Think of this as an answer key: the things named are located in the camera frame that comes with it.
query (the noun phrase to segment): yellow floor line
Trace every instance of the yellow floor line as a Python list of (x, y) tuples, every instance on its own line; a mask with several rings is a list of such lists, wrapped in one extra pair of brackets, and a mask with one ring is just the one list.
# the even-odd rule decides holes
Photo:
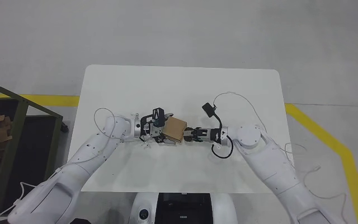
[(355, 166), (354, 157), (349, 148), (329, 134), (311, 118), (305, 115), (293, 104), (285, 104), (286, 113), (291, 115), (302, 126), (307, 128), (312, 134), (320, 139), (324, 144), (338, 154), (342, 160), (343, 169), (346, 174), (347, 185), (349, 187), (355, 215), (358, 218), (358, 172)]
[(28, 95), (20, 96), (42, 106), (78, 106), (79, 96), (55, 96), (55, 95)]
[[(42, 106), (78, 106), (79, 96), (55, 96), (55, 95), (21, 95)], [(338, 154), (342, 160), (346, 174), (347, 184), (351, 193), (354, 211), (358, 218), (358, 173), (353, 154), (349, 148), (339, 142), (316, 122), (300, 111), (293, 104), (285, 104), (286, 113), (291, 115), (301, 125), (307, 128), (313, 135)]]

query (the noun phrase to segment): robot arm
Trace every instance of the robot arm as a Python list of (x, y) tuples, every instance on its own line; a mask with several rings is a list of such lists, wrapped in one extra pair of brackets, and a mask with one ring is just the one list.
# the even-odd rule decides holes
[(229, 128), (228, 133), (253, 172), (277, 196), (291, 223), (344, 223), (313, 200), (280, 146), (259, 126)]
[(132, 130), (134, 122), (131, 119), (116, 116), (114, 122), (113, 117), (107, 118), (103, 133), (89, 138), (52, 177), (19, 201), (9, 214), (8, 222), (68, 224), (84, 184), (120, 142), (133, 138)]

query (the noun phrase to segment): concrete floor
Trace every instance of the concrete floor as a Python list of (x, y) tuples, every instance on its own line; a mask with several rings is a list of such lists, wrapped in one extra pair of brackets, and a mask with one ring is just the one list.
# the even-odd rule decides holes
[[(0, 85), (18, 94), (79, 95), (90, 64), (276, 69), (285, 102), (303, 104), (357, 161), (357, 6), (354, 0), (0, 0)], [(72, 130), (76, 108), (52, 109)], [(309, 149), (294, 147), (296, 168), (322, 165), (308, 186), (324, 196), (348, 192), (337, 155), (289, 116), (288, 122), (291, 141)], [(62, 138), (58, 164), (70, 133)], [(76, 216), (125, 223), (134, 194), (108, 194), (83, 193)], [(288, 222), (271, 194), (233, 198), (240, 223)], [(340, 213), (341, 198), (320, 202)], [(344, 215), (356, 223), (350, 199)]]

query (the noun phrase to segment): table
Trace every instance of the table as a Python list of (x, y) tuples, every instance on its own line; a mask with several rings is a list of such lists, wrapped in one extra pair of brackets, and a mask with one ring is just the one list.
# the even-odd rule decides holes
[[(84, 75), (68, 158), (97, 132), (93, 122), (97, 108), (142, 117), (161, 107), (189, 127), (217, 128), (215, 118), (208, 118), (201, 107), (227, 91), (251, 101), (279, 145), (290, 142), (280, 77), (275, 70), (91, 65)], [(223, 125), (260, 124), (250, 105), (236, 95), (223, 95), (215, 104)], [(97, 113), (99, 126), (103, 127), (109, 115), (106, 111)], [(270, 193), (237, 150), (224, 160), (212, 155), (210, 147), (210, 143), (168, 146), (153, 141), (149, 147), (138, 141), (123, 143), (82, 191)], [(229, 148), (222, 147), (220, 152), (224, 155)]]

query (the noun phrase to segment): cardboard box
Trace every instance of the cardboard box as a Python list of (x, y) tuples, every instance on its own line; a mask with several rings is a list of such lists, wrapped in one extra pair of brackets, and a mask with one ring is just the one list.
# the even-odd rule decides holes
[(170, 116), (164, 125), (163, 134), (172, 141), (181, 142), (186, 127), (186, 122)]

